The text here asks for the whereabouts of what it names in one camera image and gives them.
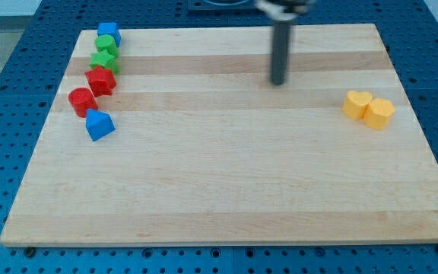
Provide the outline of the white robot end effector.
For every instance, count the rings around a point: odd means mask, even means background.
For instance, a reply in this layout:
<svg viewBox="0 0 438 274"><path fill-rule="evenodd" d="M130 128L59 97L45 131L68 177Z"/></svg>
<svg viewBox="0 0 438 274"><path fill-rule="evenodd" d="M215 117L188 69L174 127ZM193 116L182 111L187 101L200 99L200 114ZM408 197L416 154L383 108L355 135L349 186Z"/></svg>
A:
<svg viewBox="0 0 438 274"><path fill-rule="evenodd" d="M255 0L255 7L274 21L292 21L305 15L316 0Z"/></svg>

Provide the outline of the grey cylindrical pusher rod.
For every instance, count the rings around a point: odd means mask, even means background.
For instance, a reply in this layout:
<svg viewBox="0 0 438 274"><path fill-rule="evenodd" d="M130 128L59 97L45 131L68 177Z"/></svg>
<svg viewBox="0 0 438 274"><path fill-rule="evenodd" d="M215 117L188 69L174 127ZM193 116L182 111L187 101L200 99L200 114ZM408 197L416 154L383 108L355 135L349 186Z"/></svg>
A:
<svg viewBox="0 0 438 274"><path fill-rule="evenodd" d="M286 81L292 21L273 21L271 39L270 81L283 85Z"/></svg>

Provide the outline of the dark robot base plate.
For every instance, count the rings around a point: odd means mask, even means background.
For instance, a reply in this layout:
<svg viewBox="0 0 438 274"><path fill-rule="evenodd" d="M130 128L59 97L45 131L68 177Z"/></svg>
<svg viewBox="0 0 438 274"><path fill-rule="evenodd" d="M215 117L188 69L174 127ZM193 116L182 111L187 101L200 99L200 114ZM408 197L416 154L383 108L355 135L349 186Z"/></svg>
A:
<svg viewBox="0 0 438 274"><path fill-rule="evenodd" d="M256 9L254 0L186 0L186 7L189 14L230 13Z"/></svg>

